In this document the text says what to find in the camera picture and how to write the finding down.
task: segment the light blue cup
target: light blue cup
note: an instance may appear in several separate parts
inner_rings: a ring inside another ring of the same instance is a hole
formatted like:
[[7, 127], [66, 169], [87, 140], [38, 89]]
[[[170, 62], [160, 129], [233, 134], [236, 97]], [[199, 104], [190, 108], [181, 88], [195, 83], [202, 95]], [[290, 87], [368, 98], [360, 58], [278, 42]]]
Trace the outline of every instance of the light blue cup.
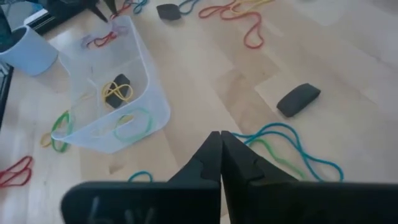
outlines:
[[46, 71], [57, 59], [58, 51], [29, 26], [12, 31], [18, 40], [7, 50], [0, 51], [0, 60], [27, 75], [36, 76]]

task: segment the plastic bin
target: plastic bin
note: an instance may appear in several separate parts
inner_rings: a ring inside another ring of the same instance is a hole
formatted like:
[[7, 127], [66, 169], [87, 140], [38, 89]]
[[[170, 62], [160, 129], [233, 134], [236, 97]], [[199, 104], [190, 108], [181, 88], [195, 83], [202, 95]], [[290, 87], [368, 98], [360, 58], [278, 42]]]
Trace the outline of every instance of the plastic bin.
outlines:
[[[103, 47], [86, 47], [88, 39], [111, 30], [118, 32], [116, 39]], [[119, 16], [67, 45], [60, 61], [70, 76], [72, 107], [68, 125], [52, 133], [55, 140], [114, 153], [163, 128], [170, 119], [153, 59], [129, 16]], [[121, 73], [134, 94], [114, 109], [103, 101], [101, 91]]]

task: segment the wooden table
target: wooden table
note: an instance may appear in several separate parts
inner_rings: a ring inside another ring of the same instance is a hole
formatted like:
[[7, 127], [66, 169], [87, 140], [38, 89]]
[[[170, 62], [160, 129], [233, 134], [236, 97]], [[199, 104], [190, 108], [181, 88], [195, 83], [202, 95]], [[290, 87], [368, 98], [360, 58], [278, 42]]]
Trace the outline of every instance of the wooden table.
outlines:
[[[0, 223], [61, 223], [60, 199], [77, 183], [126, 180], [142, 169], [167, 180], [210, 131], [253, 133], [276, 121], [296, 128], [308, 153], [339, 164], [347, 181], [398, 180], [398, 50], [392, 44], [397, 34], [389, 33], [397, 30], [396, 5], [277, 0], [259, 9], [265, 46], [249, 50], [243, 35], [253, 19], [201, 20], [199, 9], [217, 2], [203, 1], [182, 20], [162, 22], [155, 9], [162, 2], [152, 0], [132, 19], [159, 70], [171, 119], [128, 149], [112, 155], [73, 146], [64, 154], [43, 149], [40, 137], [70, 106], [68, 75], [59, 62], [35, 78], [15, 71], [0, 133], [0, 169], [29, 154], [34, 173], [28, 185], [0, 190]], [[45, 37], [61, 49], [100, 22], [84, 12]], [[322, 90], [320, 97], [285, 119], [277, 102], [306, 82]], [[277, 136], [267, 139], [306, 170], [292, 146]], [[274, 162], [261, 145], [254, 150]], [[330, 167], [316, 166], [326, 179], [338, 178]], [[223, 206], [222, 215], [227, 212]]]

